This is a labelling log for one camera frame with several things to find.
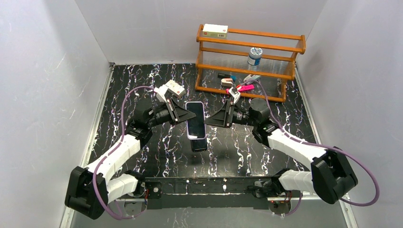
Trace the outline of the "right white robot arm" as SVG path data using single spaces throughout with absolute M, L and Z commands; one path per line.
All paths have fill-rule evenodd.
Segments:
M 254 138 L 261 144 L 283 152 L 297 160 L 308 171 L 283 169 L 262 187 L 283 193 L 298 190 L 318 195 L 324 202 L 334 204 L 358 184 L 358 179 L 345 155 L 335 148 L 325 149 L 307 145 L 302 139 L 287 135 L 271 119 L 267 101 L 254 98 L 248 110 L 226 100 L 223 107 L 205 120 L 205 124 L 229 128 L 233 124 L 252 126 Z

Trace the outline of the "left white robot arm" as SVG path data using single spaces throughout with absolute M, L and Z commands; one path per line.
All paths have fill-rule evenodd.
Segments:
M 180 124 L 196 117 L 196 114 L 179 106 L 168 98 L 153 106 L 149 100 L 136 105 L 133 116 L 124 123 L 123 136 L 113 147 L 86 167 L 75 167 L 69 177 L 65 206 L 91 219 L 99 218 L 105 211 L 115 219 L 108 204 L 121 196 L 136 192 L 142 175 L 127 171 L 114 178 L 117 170 L 146 146 L 152 137 L 152 128 L 163 123 Z

